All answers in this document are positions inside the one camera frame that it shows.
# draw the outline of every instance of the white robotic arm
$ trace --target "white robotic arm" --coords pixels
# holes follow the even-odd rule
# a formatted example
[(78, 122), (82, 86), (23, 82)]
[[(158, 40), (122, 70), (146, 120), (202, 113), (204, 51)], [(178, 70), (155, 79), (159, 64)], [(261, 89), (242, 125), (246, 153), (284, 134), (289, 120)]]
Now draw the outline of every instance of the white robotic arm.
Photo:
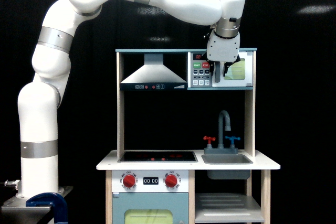
[[(78, 25), (97, 17), (108, 0), (59, 0), (49, 9), (32, 64), (32, 83), (18, 97), (22, 195), (58, 191), (57, 108), (70, 73), (69, 50)], [(160, 7), (198, 25), (216, 24), (207, 45), (209, 60), (234, 62), (245, 0), (128, 0)]]

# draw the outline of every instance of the sink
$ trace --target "sink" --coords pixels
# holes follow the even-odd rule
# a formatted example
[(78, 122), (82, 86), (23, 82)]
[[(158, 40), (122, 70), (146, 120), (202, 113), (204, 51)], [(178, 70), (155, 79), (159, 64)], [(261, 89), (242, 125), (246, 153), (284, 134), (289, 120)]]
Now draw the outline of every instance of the sink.
[(249, 165), (253, 164), (245, 155), (242, 154), (211, 154), (202, 155), (205, 164), (209, 165)]
[[(242, 154), (211, 154), (202, 155), (205, 164), (209, 165), (250, 165), (253, 164)], [(210, 179), (248, 179), (250, 170), (208, 170)]]

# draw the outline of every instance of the faucet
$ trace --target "faucet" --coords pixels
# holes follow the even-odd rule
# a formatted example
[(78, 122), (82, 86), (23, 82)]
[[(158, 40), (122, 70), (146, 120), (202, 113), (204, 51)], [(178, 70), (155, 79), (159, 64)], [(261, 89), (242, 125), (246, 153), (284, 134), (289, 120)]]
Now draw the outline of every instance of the faucet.
[(231, 131), (230, 116), (226, 110), (222, 110), (218, 116), (218, 149), (224, 148), (223, 143), (223, 118), (225, 118), (225, 131)]
[(208, 140), (208, 145), (204, 148), (204, 154), (238, 154), (238, 149), (234, 145), (234, 140), (240, 140), (240, 137), (225, 137), (231, 141), (230, 148), (224, 148), (224, 134), (225, 131), (231, 131), (230, 116), (226, 110), (222, 110), (218, 116), (218, 147), (212, 148), (211, 141), (216, 140), (214, 137), (205, 136), (203, 140)]

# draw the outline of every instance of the gray faucet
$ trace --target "gray faucet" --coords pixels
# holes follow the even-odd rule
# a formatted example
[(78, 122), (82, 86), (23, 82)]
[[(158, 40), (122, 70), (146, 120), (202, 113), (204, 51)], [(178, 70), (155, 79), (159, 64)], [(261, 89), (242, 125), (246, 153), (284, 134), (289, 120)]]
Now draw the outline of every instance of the gray faucet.
[(218, 147), (211, 148), (211, 146), (208, 146), (207, 148), (204, 148), (204, 154), (238, 154), (238, 149), (235, 148), (234, 145), (231, 148), (224, 148), (223, 128), (225, 131), (231, 131), (230, 116), (226, 110), (222, 110), (218, 116)]
[(218, 116), (218, 149), (223, 149), (223, 118), (225, 118), (225, 131), (231, 131), (230, 116), (226, 110), (222, 110)]

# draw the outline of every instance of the range hood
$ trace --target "range hood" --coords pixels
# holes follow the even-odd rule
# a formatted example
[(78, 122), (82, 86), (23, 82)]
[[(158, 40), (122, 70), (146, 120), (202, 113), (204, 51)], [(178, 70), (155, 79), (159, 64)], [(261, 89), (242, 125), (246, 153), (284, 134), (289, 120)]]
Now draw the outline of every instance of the range hood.
[(120, 83), (120, 90), (187, 89), (187, 82), (163, 64), (163, 54), (144, 54), (144, 65)]

